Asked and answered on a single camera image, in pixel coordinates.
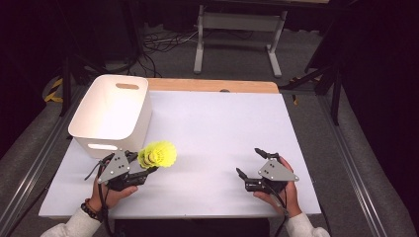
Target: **cable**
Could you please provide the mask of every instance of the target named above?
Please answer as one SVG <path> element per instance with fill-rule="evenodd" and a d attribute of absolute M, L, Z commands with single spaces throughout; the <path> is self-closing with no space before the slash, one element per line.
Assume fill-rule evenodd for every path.
<path fill-rule="evenodd" d="M 321 213 L 323 213 L 324 220 L 326 221 L 327 231 L 329 231 L 329 235 L 330 237 L 332 237 L 332 229 L 330 228 L 330 224 L 329 224 L 329 220 L 327 219 L 326 212 L 324 211 L 323 206 L 320 204 L 320 202 L 318 204 L 320 205 Z"/>
<path fill-rule="evenodd" d="M 191 38 L 192 36 L 194 36 L 197 33 L 197 31 L 189 31 L 189 32 L 184 32 L 182 34 L 178 34 L 178 33 L 174 33 L 174 32 L 168 32 L 164 37 L 160 37 L 157 34 L 150 34 L 145 36 L 145 41 L 144 43 L 159 43 L 159 42 L 164 42 L 167 40 L 172 40 L 172 39 L 181 39 L 181 38 Z"/>
<path fill-rule="evenodd" d="M 102 175 L 102 167 L 98 169 L 98 178 L 101 177 L 101 175 Z M 109 210 L 108 210 L 108 206 L 106 205 L 106 198 L 108 197 L 109 189 L 105 197 L 102 193 L 102 184 L 98 184 L 98 190 L 99 190 L 99 198 L 101 199 L 101 204 L 102 204 L 101 212 L 102 212 L 103 222 L 105 222 L 105 228 L 106 228 L 106 231 L 108 232 L 108 235 L 110 237 L 113 237 L 114 233 L 112 233 L 111 226 L 109 224 L 109 218 L 108 218 Z"/>
<path fill-rule="evenodd" d="M 281 197 L 278 195 L 278 193 L 275 192 L 270 186 L 267 186 L 267 188 L 271 190 L 271 194 L 273 194 L 275 196 L 275 198 L 281 203 L 281 206 L 282 206 L 283 212 L 284 212 L 283 222 L 280 224 L 280 226 L 277 229 L 277 232 L 274 235 L 275 237 L 278 237 L 280 235 L 281 231 L 283 230 L 284 223 L 288 219 L 288 212 L 287 212 L 287 191 L 284 190 L 286 200 L 283 201 L 281 199 Z"/>
<path fill-rule="evenodd" d="M 142 63 L 139 61 L 139 59 L 138 59 L 138 63 L 139 63 L 139 65 L 141 66 L 142 70 L 144 70 L 144 75 L 145 75 L 145 77 L 148 77 L 148 74 L 147 74 L 147 69 L 145 69 L 145 66 L 144 66 L 144 65 L 142 65 Z"/>
<path fill-rule="evenodd" d="M 171 38 L 164 37 L 163 39 L 160 38 L 158 35 L 153 34 L 149 36 L 154 36 L 155 38 L 145 40 L 143 45 L 145 48 L 150 49 L 148 53 L 153 53 L 154 51 L 167 52 L 182 43 L 185 43 L 188 41 L 194 41 L 194 40 L 191 40 L 191 38 L 193 38 L 194 35 L 196 35 L 197 33 L 198 33 L 197 31 L 187 32 L 183 34 L 176 34 L 175 36 Z"/>
<path fill-rule="evenodd" d="M 152 65 L 153 65 L 153 69 L 151 69 L 151 68 L 148 68 L 145 65 L 143 65 L 139 59 L 137 60 L 139 65 L 142 67 L 142 69 L 144 69 L 145 76 L 147 77 L 146 70 L 149 70 L 149 71 L 152 71 L 154 73 L 154 78 L 156 77 L 156 75 L 159 75 L 162 78 L 161 74 L 156 71 L 156 66 L 154 64 L 153 59 L 150 56 L 148 56 L 147 54 L 145 54 L 144 57 L 145 57 L 145 60 L 149 59 L 151 61 Z"/>
<path fill-rule="evenodd" d="M 34 207 L 34 205 L 38 202 L 38 200 L 41 198 L 43 193 L 49 189 L 53 178 L 55 177 L 55 173 L 52 175 L 51 179 L 46 183 L 45 187 L 43 187 L 43 190 L 37 195 L 37 197 L 31 202 L 31 204 L 28 206 L 28 208 L 22 213 L 22 215 L 15 221 L 12 228 L 7 233 L 7 237 L 12 236 L 13 232 L 16 230 L 16 228 L 19 226 L 19 224 L 22 222 L 22 220 L 25 218 L 25 216 L 29 213 L 29 211 Z"/>
<path fill-rule="evenodd" d="M 120 72 L 123 72 L 123 71 L 126 71 L 126 70 L 129 71 L 135 64 L 136 64 L 135 59 L 131 58 L 130 62 L 125 66 L 122 66 L 122 67 L 116 68 L 116 69 L 112 69 L 112 70 L 110 70 L 110 69 L 106 69 L 106 70 L 109 71 L 109 73 L 111 73 L 111 74 L 117 74 L 117 73 L 120 73 Z M 93 71 L 93 70 L 89 70 L 89 69 L 85 69 L 85 70 L 89 73 L 89 75 L 92 75 L 92 76 L 97 77 L 97 76 L 102 75 L 102 73 L 99 73 L 98 71 Z"/>

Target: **wooden table edge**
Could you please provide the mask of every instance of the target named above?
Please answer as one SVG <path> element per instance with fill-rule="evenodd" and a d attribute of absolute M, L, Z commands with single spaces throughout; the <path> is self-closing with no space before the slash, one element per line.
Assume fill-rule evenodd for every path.
<path fill-rule="evenodd" d="M 280 93 L 277 84 L 268 81 L 147 78 L 151 91 L 200 91 L 233 93 Z"/>

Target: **metal stand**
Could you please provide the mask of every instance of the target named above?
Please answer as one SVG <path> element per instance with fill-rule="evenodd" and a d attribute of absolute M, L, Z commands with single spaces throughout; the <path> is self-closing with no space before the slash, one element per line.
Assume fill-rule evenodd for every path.
<path fill-rule="evenodd" d="M 324 96 L 326 95 L 329 88 L 334 84 L 333 95 L 332 95 L 332 105 L 330 108 L 330 115 L 332 116 L 333 122 L 335 125 L 339 125 L 338 122 L 338 110 L 339 110 L 339 99 L 341 92 L 341 75 L 337 66 L 325 66 L 323 68 L 317 69 L 300 79 L 291 82 L 286 86 L 279 86 L 280 91 L 282 90 L 293 90 L 296 87 L 313 80 L 314 78 L 322 76 L 320 82 L 315 86 L 314 92 L 316 95 Z"/>
<path fill-rule="evenodd" d="M 271 44 L 266 45 L 269 59 L 275 77 L 281 77 L 281 69 L 275 54 L 278 41 L 286 20 L 287 11 L 283 11 L 281 16 L 258 16 L 241 15 L 227 13 L 209 13 L 204 11 L 204 6 L 200 5 L 198 16 L 198 45 L 195 56 L 194 73 L 200 74 L 203 68 L 204 57 L 204 28 L 225 29 L 225 30 L 243 30 L 258 32 L 274 32 Z"/>

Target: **table leg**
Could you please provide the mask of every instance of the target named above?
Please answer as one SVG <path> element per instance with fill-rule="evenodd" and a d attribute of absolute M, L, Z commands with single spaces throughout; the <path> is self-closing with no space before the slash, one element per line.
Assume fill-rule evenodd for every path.
<path fill-rule="evenodd" d="M 283 74 L 281 72 L 280 65 L 278 64 L 277 56 L 275 51 L 277 49 L 278 41 L 280 40 L 281 32 L 283 31 L 284 23 L 286 21 L 287 11 L 281 13 L 281 17 L 278 20 L 277 26 L 274 31 L 274 38 L 272 39 L 272 44 L 266 45 L 268 51 L 269 60 L 271 61 L 272 70 L 274 71 L 275 77 L 281 77 Z"/>
<path fill-rule="evenodd" d="M 204 6 L 200 6 L 200 14 L 198 16 L 198 45 L 197 54 L 195 56 L 194 73 L 200 74 L 203 68 L 203 56 L 204 56 Z"/>

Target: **gray carpet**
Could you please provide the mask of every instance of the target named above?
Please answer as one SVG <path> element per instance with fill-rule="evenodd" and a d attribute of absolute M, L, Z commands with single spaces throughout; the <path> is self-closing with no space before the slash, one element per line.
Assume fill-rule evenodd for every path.
<path fill-rule="evenodd" d="M 237 34 L 241 37 L 250 36 L 248 33 Z M 193 73 L 196 52 L 196 43 L 193 41 L 180 44 L 167 52 L 154 52 L 149 55 L 154 60 L 156 70 L 166 78 L 274 81 L 279 85 L 285 85 L 291 78 L 303 75 L 303 69 L 321 37 L 317 33 L 283 32 L 277 49 L 277 58 L 283 71 L 281 79 L 273 76 L 264 49 L 270 39 L 270 34 L 262 33 L 254 33 L 249 39 L 240 39 L 230 33 L 210 34 L 205 38 L 203 71 L 200 75 Z M 147 67 L 152 67 L 149 59 L 141 58 L 140 61 Z M 138 64 L 132 68 L 130 74 L 153 77 L 151 71 L 145 74 L 144 69 Z M 301 88 L 310 87 L 308 83 Z M 298 106 L 293 104 L 289 92 L 283 92 L 296 137 L 312 177 L 318 200 L 330 222 L 333 236 L 375 236 L 345 169 L 332 127 L 327 122 L 328 115 L 321 110 L 319 98 L 305 92 L 295 93 Z M 4 210 L 8 206 L 54 124 L 61 119 L 58 116 L 59 112 L 60 104 L 48 103 L 44 111 L 0 160 L 0 178 L 3 181 L 0 183 L 0 209 Z M 344 93 L 341 97 L 339 122 L 338 129 L 342 131 L 347 141 L 387 236 L 417 236 L 405 206 L 380 168 Z M 23 209 L 26 209 L 42 191 L 59 166 L 69 144 L 67 136 L 66 129 L 58 136 L 48 162 Z M 29 211 L 12 236 L 39 236 L 47 228 L 60 222 L 38 217 L 43 197 L 44 195 Z M 310 216 L 310 220 L 314 226 L 326 228 L 323 215 Z M 271 219 L 272 234 L 278 228 L 279 221 L 279 219 Z M 104 228 L 101 227 L 95 236 L 106 236 Z M 281 236 L 288 236 L 285 229 Z"/>

